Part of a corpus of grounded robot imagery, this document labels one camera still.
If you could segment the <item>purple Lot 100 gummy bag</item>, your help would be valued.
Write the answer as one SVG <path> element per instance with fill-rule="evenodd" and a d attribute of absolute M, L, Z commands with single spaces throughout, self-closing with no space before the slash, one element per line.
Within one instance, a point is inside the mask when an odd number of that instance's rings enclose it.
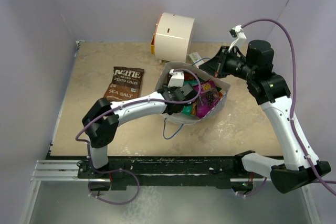
<path fill-rule="evenodd" d="M 197 115 L 198 119 L 208 117 L 212 109 L 219 103 L 222 88 L 218 87 L 213 80 L 201 83 L 201 88 L 195 86 L 196 91 L 200 90 L 200 95 L 195 102 L 198 102 Z"/>

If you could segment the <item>blue checkered paper bag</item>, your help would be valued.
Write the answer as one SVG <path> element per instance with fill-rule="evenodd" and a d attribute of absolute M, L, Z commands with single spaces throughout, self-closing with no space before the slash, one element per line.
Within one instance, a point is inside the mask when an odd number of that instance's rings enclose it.
<path fill-rule="evenodd" d="M 168 62 L 165 64 L 155 89 L 161 88 L 170 80 L 173 70 L 182 69 L 184 72 L 184 83 L 193 86 L 200 91 L 197 100 L 177 113 L 163 114 L 164 124 L 167 122 L 179 125 L 180 128 L 187 125 L 200 123 L 216 116 L 223 108 L 230 89 L 230 85 L 214 77 L 212 73 L 194 65 L 184 62 Z"/>

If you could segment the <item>brown Kettle chips bag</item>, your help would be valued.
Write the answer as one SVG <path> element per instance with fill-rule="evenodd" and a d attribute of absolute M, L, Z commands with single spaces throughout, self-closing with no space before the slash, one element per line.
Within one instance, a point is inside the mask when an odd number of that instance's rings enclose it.
<path fill-rule="evenodd" d="M 128 101 L 140 96 L 144 69 L 114 67 L 113 77 L 104 98 L 108 101 Z"/>

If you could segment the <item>red Doritos chips bag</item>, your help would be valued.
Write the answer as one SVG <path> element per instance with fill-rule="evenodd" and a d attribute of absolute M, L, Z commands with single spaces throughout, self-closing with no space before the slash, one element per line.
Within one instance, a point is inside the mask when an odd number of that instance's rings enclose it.
<path fill-rule="evenodd" d="M 197 80 L 191 73 L 183 71 L 183 75 L 183 85 L 190 84 L 192 87 L 198 85 L 199 80 Z"/>

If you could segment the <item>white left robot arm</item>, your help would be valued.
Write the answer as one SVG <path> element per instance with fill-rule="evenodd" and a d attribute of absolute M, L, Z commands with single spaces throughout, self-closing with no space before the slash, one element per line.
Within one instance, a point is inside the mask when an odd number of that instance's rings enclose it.
<path fill-rule="evenodd" d="M 115 137 L 118 127 L 127 122 L 156 114 L 176 114 L 197 100 L 200 90 L 189 83 L 182 87 L 162 87 L 137 99 L 109 102 L 101 98 L 95 102 L 82 119 L 83 130 L 88 137 L 90 173 L 96 178 L 108 172 L 107 147 Z"/>

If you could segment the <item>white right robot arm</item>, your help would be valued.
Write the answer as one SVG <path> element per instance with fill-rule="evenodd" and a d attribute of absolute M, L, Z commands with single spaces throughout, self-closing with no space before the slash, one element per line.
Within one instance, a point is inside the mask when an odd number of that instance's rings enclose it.
<path fill-rule="evenodd" d="M 251 172 L 271 179 L 285 194 L 315 182 L 331 172 L 330 164 L 321 161 L 312 150 L 294 113 L 285 79 L 273 72 L 274 50 L 269 42 L 253 40 L 245 56 L 237 48 L 221 46 L 217 54 L 199 68 L 216 78 L 227 75 L 243 79 L 249 93 L 266 114 L 283 152 L 283 159 L 261 156 L 254 151 L 237 155 L 234 173 L 246 177 Z"/>

